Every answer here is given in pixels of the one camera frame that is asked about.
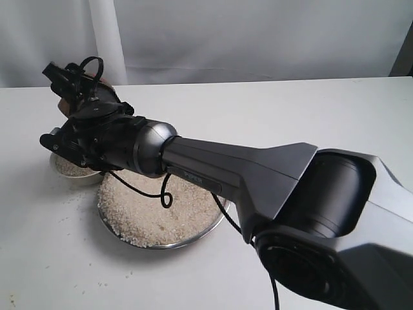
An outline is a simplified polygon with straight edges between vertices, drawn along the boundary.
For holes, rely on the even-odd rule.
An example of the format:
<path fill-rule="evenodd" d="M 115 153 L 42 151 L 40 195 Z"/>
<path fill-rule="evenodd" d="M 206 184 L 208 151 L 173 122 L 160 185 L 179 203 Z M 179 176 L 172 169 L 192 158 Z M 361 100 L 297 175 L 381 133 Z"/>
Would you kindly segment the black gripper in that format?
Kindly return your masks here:
<path fill-rule="evenodd" d="M 102 78 L 104 63 L 99 61 L 94 76 L 85 71 L 87 61 L 69 63 L 61 68 L 49 63 L 43 74 L 50 80 L 52 92 L 68 102 L 77 101 L 81 93 Z M 60 128 L 74 138 L 83 150 L 87 168 L 95 171 L 135 171 L 133 149 L 145 118 L 135 116 L 127 102 L 89 101 L 73 113 Z"/>

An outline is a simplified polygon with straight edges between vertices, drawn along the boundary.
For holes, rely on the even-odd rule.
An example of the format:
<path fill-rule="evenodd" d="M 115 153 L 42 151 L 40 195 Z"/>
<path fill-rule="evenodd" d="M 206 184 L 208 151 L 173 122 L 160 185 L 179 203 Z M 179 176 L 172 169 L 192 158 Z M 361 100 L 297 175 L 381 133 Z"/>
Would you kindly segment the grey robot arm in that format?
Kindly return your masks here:
<path fill-rule="evenodd" d="M 234 227 L 272 285 L 342 309 L 412 308 L 412 193 L 376 156 L 295 143 L 255 149 L 182 138 L 136 116 L 84 64 L 43 73 L 68 120 L 43 147 L 95 171 L 180 177 L 235 203 Z"/>

